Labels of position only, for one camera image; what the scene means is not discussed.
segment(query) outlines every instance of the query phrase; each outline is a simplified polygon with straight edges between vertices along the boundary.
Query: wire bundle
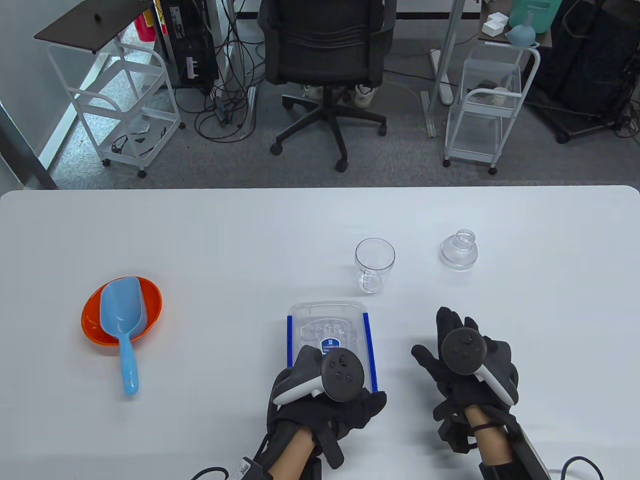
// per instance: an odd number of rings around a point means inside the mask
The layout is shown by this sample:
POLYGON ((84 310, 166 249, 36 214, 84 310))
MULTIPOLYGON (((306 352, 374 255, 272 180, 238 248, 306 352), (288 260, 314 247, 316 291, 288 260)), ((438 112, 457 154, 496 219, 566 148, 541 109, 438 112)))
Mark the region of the wire bundle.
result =
MULTIPOLYGON (((200 9, 198 8, 196 0, 191 0, 191 1, 196 6, 197 12, 200 13, 200 9)), ((245 2, 246 0, 243 0, 242 4, 240 5, 240 9, 238 10, 238 13, 242 11, 245 2)), ((216 142, 216 143, 235 143, 238 141, 245 140, 246 138, 251 136, 251 134, 255 130, 255 121, 254 121, 253 128, 248 134, 242 136, 241 138, 233 138, 242 129, 245 122, 247 122, 248 120, 251 120, 248 118, 249 89, 252 86, 257 86, 260 82, 264 80, 264 74, 256 76, 256 69, 259 66, 264 64, 264 57, 260 55, 258 51, 260 45, 264 45, 264 42, 244 42, 240 40, 240 36, 238 34, 237 25, 236 25, 237 17, 234 17, 234 20, 232 21, 225 2, 223 1, 221 3, 222 3, 222 8, 224 9, 224 12, 225 12, 225 16, 228 20, 228 28, 227 28, 227 35, 225 39, 222 41, 222 44, 215 50, 215 57, 217 60, 218 54, 221 51, 224 51, 225 58, 229 65, 229 71, 231 73, 232 79, 237 85, 237 88, 230 88, 230 86, 227 83, 227 80, 225 79, 225 75, 220 70, 220 66, 217 66, 218 74, 222 81, 222 86, 214 86, 208 94, 206 93, 204 94, 204 103, 203 103, 202 109, 196 110, 196 111, 186 110, 182 108, 179 104, 178 104, 178 107, 180 108, 180 110, 182 110, 185 113, 192 113, 196 115, 196 117, 193 120, 193 128, 195 132, 205 140, 216 142), (228 47, 232 44, 239 45, 240 64, 241 64, 240 72, 234 71, 234 66, 228 53, 228 47), (260 61, 259 63, 255 62, 255 60, 252 58, 251 52, 249 51, 247 45, 255 45, 255 53, 262 61, 260 61), (251 62, 251 69, 249 71, 245 70, 245 65, 246 65, 245 53, 246 55, 248 55, 248 59, 251 62), (248 83, 245 83, 247 77, 251 77, 251 78, 249 79, 248 83), (224 134, 221 136, 211 136, 209 134, 204 133, 202 131, 203 125, 211 118, 218 118, 218 114, 216 111, 219 109, 224 110, 225 116, 228 118, 229 123, 232 125, 235 124, 235 129, 231 133, 224 134), (236 117, 237 119, 237 116, 239 113, 242 114, 242 117, 239 119, 238 122, 236 122, 234 117, 236 117)), ((202 19, 204 26, 206 27, 208 32, 214 37, 213 32, 209 28, 209 25, 207 24, 205 19, 202 18, 201 13, 200 15, 201 15, 200 18, 202 19)))

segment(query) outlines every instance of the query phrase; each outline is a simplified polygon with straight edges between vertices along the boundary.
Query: clear plastic cup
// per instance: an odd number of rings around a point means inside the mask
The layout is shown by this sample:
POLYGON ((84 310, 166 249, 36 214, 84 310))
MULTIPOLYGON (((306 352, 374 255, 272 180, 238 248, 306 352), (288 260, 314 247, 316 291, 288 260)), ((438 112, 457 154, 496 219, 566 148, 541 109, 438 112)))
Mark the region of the clear plastic cup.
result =
POLYGON ((364 293, 377 293, 396 261, 393 246, 382 238, 367 238, 356 247, 358 288, 364 293))

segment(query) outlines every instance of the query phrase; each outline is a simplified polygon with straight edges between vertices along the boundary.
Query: white box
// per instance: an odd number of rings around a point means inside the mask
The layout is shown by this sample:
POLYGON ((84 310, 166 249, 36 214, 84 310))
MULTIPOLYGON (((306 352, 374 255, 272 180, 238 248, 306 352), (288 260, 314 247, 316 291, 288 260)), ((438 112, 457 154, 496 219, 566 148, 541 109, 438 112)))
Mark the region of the white box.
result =
POLYGON ((509 17, 507 17, 506 15, 504 15, 503 13, 500 12, 495 12, 492 13, 491 15, 487 16, 488 20, 496 20, 498 22, 500 22, 502 25, 506 25, 507 22, 509 21, 509 17))
POLYGON ((504 24, 497 20, 488 20, 482 25, 482 32, 488 36, 500 35, 504 31, 504 24))

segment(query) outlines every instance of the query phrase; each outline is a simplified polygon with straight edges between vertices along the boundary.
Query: scoop handle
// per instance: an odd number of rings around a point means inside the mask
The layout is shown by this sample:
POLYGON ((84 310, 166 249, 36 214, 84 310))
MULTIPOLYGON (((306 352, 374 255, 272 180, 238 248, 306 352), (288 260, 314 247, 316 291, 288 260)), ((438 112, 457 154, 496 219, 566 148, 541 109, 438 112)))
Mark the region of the scoop handle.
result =
POLYGON ((122 383, 124 392, 127 395, 138 393, 138 364, 133 353, 133 345, 128 335, 119 338, 120 340, 120 361, 122 364, 122 383))

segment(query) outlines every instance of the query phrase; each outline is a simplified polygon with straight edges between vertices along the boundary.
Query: teal container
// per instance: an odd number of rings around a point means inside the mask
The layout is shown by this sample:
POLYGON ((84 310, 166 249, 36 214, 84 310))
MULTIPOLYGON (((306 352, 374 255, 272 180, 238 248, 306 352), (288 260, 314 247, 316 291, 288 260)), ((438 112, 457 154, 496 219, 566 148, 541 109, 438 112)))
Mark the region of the teal container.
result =
POLYGON ((551 28, 562 0, 513 0, 509 14, 511 28, 524 23, 529 12, 533 13, 531 26, 536 33, 544 33, 551 28))

